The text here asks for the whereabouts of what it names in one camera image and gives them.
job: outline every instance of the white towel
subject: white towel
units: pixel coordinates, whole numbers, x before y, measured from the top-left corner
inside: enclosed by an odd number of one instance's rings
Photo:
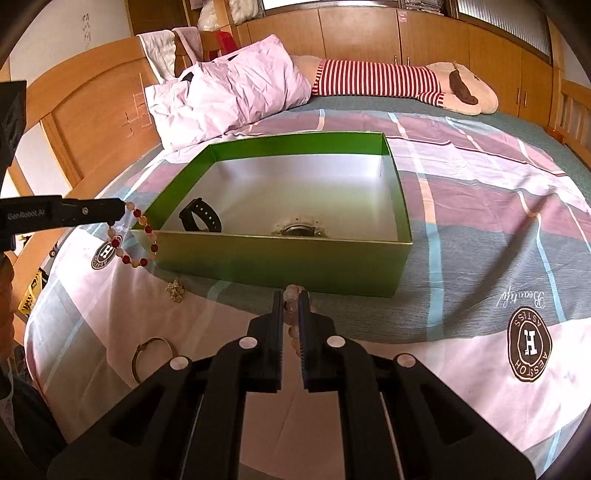
[[[177,48],[174,44],[174,33],[170,30],[161,30],[142,33],[138,37],[158,82],[163,84],[174,80],[174,53]]]

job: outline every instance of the screw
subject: screw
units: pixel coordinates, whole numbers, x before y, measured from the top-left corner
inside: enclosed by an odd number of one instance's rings
[[[398,365],[404,368],[412,368],[417,363],[417,359],[410,355],[410,353],[399,355],[396,361],[398,362]]]
[[[244,350],[250,350],[258,345],[258,341],[254,337],[243,337],[238,342],[238,345],[244,348]]]
[[[183,370],[189,366],[189,359],[186,356],[176,356],[170,361],[170,368]]]
[[[345,339],[340,335],[333,335],[332,337],[328,337],[326,339],[326,343],[332,348],[341,348],[345,345]]]

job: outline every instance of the wooden bed frame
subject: wooden bed frame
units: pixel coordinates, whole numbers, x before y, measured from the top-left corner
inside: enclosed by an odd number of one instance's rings
[[[219,52],[213,32],[201,34],[205,58]],[[175,74],[191,65],[176,36]],[[95,198],[117,175],[160,143],[144,88],[157,83],[138,37],[105,44],[68,59],[27,88],[27,127],[41,123],[72,188],[66,197]],[[15,158],[8,172],[19,195],[33,195]],[[12,305],[23,298],[39,266],[66,229],[34,233],[14,266]],[[15,340],[24,341],[25,322],[15,315]]]
[[[563,80],[558,75],[556,117],[549,125],[558,135],[553,135],[591,168],[591,90],[575,82]]]

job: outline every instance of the white bag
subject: white bag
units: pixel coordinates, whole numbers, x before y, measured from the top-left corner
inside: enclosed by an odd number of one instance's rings
[[[258,16],[259,5],[257,0],[230,0],[230,13],[236,25],[244,23]],[[207,0],[203,5],[199,21],[197,22],[199,30],[214,31],[219,29],[217,23],[217,13],[213,6],[213,0]]]

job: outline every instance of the bed sheet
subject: bed sheet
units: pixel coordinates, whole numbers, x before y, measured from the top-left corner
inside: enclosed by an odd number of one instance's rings
[[[387,138],[414,245],[391,299],[312,293],[339,334],[374,354],[411,352],[534,464],[548,468],[591,401],[590,212],[552,158],[474,120],[376,111],[283,112],[224,140],[294,131],[379,131]],[[104,196],[145,209],[203,145],[160,153]],[[131,358],[150,337],[191,358],[213,355],[271,309],[272,289],[91,261],[106,226],[75,229],[27,325],[27,361],[67,440],[135,386]],[[140,254],[132,235],[124,248]],[[167,282],[187,290],[172,302]],[[545,370],[518,378],[508,326],[535,309],[552,340]],[[273,478],[343,478],[337,398],[307,394],[284,332],[282,390],[247,398],[241,462]],[[152,351],[142,374],[166,361]]]

